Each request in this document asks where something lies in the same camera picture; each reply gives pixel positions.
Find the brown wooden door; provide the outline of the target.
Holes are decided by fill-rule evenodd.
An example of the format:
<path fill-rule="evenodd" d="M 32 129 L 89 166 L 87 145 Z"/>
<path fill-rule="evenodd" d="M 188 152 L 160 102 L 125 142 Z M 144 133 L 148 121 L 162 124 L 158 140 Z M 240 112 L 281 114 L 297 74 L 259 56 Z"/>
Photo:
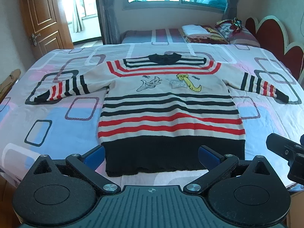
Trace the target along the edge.
<path fill-rule="evenodd" d="M 55 49 L 73 49 L 62 0 L 20 0 L 26 36 L 35 59 Z"/>

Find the grey left curtain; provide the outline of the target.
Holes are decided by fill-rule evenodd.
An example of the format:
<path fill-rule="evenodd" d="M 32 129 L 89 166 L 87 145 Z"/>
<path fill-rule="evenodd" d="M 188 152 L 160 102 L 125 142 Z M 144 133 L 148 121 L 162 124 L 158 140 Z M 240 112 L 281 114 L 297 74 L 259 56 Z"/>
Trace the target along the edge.
<path fill-rule="evenodd" d="M 114 11 L 114 0 L 97 0 L 105 44 L 119 44 L 120 32 Z"/>

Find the white balcony curtain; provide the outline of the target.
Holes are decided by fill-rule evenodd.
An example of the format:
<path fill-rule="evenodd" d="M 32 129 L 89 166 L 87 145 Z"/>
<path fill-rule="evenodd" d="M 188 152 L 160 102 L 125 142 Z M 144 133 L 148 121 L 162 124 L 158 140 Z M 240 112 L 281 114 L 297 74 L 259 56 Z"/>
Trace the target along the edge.
<path fill-rule="evenodd" d="M 77 6 L 77 0 L 73 0 L 73 15 L 72 15 L 73 32 L 79 33 L 84 30 L 80 11 Z"/>

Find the colourful toy on pillow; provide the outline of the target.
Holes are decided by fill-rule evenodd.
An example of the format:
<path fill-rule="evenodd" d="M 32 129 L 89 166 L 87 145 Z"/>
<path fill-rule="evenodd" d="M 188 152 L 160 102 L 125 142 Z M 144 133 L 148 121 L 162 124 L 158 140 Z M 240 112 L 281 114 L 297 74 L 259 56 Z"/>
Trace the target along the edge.
<path fill-rule="evenodd" d="M 231 20 L 231 26 L 230 28 L 233 30 L 234 33 L 238 33 L 242 30 L 242 21 L 238 18 L 233 18 Z"/>

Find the red yellow folded blanket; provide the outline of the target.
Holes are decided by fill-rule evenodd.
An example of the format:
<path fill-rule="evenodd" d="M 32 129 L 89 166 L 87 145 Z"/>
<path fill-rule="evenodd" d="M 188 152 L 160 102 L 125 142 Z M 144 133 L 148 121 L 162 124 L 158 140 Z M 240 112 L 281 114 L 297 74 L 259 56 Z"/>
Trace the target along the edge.
<path fill-rule="evenodd" d="M 211 34 L 199 37 L 188 37 L 185 34 L 185 38 L 189 43 L 206 43 L 206 44 L 228 44 L 228 41 L 213 27 L 209 25 L 200 25 L 209 31 Z"/>

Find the plaid red pillow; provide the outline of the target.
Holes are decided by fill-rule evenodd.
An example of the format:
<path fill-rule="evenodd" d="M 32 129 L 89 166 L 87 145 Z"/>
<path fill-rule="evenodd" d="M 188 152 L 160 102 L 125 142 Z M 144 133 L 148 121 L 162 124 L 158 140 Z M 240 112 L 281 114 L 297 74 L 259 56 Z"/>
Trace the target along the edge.
<path fill-rule="evenodd" d="M 260 47 L 258 40 L 250 33 L 250 31 L 242 26 L 242 30 L 234 33 L 230 28 L 231 20 L 218 21 L 215 28 L 228 41 L 229 44 L 240 44 L 247 46 Z"/>

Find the teal blanket on sill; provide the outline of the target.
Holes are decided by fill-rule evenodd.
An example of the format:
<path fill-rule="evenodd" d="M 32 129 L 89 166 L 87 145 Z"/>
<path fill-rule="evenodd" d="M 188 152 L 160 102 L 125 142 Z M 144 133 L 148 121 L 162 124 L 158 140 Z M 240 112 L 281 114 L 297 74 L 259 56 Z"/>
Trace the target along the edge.
<path fill-rule="evenodd" d="M 225 10 L 227 6 L 227 0 L 197 0 L 197 3 L 210 5 L 211 7 Z"/>

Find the folded white towel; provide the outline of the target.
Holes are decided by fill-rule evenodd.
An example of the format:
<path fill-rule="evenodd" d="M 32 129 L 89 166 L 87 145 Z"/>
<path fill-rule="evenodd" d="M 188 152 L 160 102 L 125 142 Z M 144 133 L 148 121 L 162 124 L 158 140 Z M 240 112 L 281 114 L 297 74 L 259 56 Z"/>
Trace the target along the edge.
<path fill-rule="evenodd" d="M 182 26 L 184 34 L 188 37 L 199 37 L 210 35 L 211 33 L 207 31 L 200 25 L 184 25 Z"/>

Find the striped knit sweater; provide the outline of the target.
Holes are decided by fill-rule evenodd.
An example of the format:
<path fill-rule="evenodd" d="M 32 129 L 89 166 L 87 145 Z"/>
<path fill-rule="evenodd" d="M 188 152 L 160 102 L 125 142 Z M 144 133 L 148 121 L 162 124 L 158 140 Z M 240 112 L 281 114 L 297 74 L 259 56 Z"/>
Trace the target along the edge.
<path fill-rule="evenodd" d="M 107 92 L 97 126 L 110 177 L 200 170 L 198 149 L 245 157 L 245 128 L 229 88 L 289 97 L 232 64 L 180 54 L 108 61 L 60 81 L 36 103 Z"/>

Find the red scalloped headboard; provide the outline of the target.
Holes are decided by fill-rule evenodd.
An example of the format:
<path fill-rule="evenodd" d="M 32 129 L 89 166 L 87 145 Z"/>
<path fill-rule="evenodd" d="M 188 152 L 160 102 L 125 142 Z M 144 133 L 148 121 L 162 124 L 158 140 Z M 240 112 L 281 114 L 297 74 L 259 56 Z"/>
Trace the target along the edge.
<path fill-rule="evenodd" d="M 245 27 L 255 36 L 263 49 L 272 52 L 289 69 L 298 82 L 303 80 L 303 43 L 290 43 L 287 30 L 277 17 L 268 15 L 261 21 L 249 17 Z"/>

